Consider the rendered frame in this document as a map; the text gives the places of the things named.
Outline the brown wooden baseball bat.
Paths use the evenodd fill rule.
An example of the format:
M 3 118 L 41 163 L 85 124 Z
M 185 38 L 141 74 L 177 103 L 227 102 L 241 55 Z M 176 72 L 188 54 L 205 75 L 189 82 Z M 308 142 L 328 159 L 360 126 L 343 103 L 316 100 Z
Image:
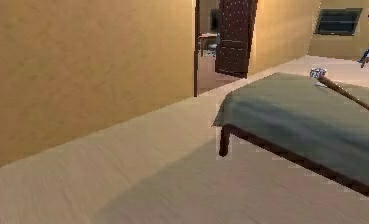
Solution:
M 355 96 L 353 96 L 351 93 L 349 93 L 348 91 L 343 89 L 341 86 L 339 86 L 338 84 L 336 84 L 332 80 L 326 78 L 325 76 L 320 76 L 320 77 L 317 78 L 317 80 L 319 82 L 321 82 L 322 84 L 326 85 L 331 90 L 333 90 L 333 91 L 339 93 L 340 95 L 354 101 L 355 103 L 359 104 L 360 106 L 362 106 L 363 108 L 365 108 L 366 110 L 369 111 L 369 104 L 367 104 L 367 103 L 363 102 L 362 100 L 356 98 Z

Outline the dark window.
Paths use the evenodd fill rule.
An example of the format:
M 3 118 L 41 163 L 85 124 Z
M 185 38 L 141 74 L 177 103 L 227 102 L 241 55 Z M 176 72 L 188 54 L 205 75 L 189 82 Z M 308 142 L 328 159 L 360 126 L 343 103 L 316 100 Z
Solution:
M 321 9 L 315 34 L 352 36 L 361 13 L 361 8 Z

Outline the small white blue object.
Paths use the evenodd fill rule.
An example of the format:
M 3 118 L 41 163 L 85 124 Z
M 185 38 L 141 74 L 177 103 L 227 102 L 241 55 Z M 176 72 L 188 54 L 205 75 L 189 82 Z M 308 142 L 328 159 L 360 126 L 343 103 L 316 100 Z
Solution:
M 323 77 L 326 74 L 327 70 L 324 68 L 312 68 L 310 70 L 309 76 L 311 78 L 319 78 Z

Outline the dark brown room door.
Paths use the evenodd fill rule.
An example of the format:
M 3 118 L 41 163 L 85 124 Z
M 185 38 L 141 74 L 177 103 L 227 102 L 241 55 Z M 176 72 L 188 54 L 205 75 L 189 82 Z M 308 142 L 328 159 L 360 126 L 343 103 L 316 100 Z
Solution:
M 220 0 L 215 71 L 246 78 L 258 0 Z

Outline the green bed with dark frame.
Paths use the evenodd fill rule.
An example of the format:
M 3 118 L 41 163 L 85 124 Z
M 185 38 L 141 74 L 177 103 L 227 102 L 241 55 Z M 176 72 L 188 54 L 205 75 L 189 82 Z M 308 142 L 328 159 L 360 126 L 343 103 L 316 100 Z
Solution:
M 340 83 L 369 104 L 369 87 Z M 369 111 L 307 76 L 274 73 L 229 92 L 214 125 L 369 198 Z

